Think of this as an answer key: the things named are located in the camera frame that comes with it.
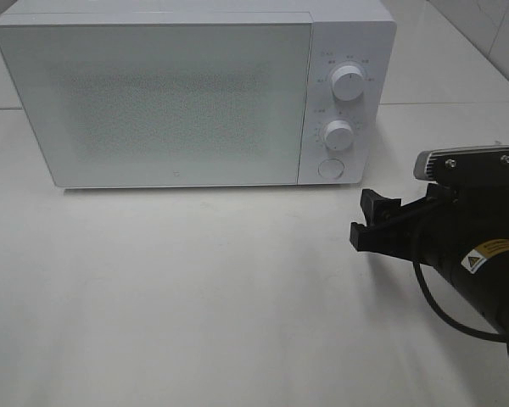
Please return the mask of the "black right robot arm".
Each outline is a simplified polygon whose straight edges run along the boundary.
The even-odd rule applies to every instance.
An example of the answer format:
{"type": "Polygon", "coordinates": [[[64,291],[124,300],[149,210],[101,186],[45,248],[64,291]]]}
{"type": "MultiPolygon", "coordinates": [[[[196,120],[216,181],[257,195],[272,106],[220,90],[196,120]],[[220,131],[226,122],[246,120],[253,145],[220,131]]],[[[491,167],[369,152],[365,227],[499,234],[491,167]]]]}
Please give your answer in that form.
{"type": "Polygon", "coordinates": [[[408,204],[364,189],[360,206],[366,222],[350,226],[354,249],[411,262],[424,298],[442,321],[470,337],[505,344],[509,358],[509,185],[430,183],[424,197],[408,204]],[[424,265],[472,305],[492,332],[445,312],[429,290],[424,265]]]}

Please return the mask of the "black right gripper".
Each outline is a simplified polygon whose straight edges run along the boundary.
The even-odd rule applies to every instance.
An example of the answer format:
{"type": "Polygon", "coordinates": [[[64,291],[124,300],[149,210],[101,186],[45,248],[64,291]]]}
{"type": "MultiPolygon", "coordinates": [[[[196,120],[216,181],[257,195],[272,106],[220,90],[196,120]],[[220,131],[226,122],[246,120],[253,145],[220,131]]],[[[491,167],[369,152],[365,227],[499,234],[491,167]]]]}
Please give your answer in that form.
{"type": "Polygon", "coordinates": [[[360,206],[367,225],[350,223],[358,252],[450,271],[491,241],[509,249],[509,186],[452,190],[430,184],[425,197],[405,205],[363,189],[360,206]]]}

